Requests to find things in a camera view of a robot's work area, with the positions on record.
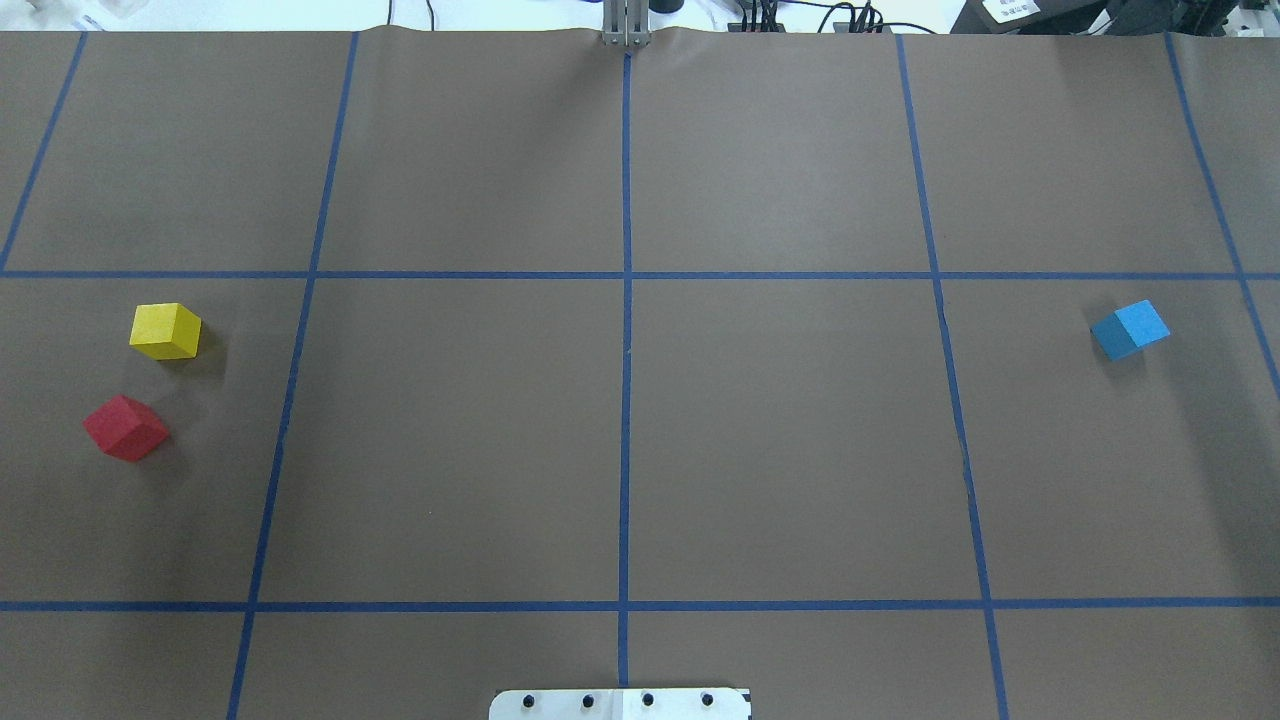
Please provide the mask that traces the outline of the yellow wooden cube block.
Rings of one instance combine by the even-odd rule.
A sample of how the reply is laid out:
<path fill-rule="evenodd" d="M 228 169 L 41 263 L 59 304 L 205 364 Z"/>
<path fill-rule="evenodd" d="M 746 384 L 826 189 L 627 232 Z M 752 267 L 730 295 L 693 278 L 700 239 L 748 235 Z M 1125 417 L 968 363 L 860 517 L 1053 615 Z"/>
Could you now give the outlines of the yellow wooden cube block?
<path fill-rule="evenodd" d="M 134 309 L 128 345 L 157 361 L 195 359 L 202 319 L 182 304 L 141 304 Z"/>

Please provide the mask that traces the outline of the blue wooden cube block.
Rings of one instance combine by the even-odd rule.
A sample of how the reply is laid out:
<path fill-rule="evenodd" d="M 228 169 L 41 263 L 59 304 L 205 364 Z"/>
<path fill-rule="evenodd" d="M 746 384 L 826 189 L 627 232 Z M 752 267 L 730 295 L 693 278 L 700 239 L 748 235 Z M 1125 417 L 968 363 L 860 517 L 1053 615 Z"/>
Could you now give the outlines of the blue wooden cube block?
<path fill-rule="evenodd" d="M 1171 331 L 1156 306 L 1144 299 L 1094 323 L 1091 334 L 1107 360 L 1115 363 L 1169 338 Z"/>

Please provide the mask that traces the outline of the red wooden cube block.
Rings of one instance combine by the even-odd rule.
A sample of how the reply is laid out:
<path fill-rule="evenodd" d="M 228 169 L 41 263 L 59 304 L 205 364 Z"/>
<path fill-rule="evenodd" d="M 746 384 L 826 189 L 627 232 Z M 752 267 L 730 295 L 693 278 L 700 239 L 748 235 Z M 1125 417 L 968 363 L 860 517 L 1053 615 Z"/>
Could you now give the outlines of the red wooden cube block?
<path fill-rule="evenodd" d="M 82 427 L 104 454 L 127 462 L 138 462 L 170 437 L 148 405 L 124 395 L 93 410 Z"/>

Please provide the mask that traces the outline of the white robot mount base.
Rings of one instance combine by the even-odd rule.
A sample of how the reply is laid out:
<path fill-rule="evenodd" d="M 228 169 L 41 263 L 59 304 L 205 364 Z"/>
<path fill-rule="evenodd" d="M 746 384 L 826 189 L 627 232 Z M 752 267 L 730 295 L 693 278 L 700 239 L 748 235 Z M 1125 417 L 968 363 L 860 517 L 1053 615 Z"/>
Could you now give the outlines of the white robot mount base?
<path fill-rule="evenodd" d="M 751 719 L 750 692 L 728 687 L 502 691 L 489 719 Z"/>

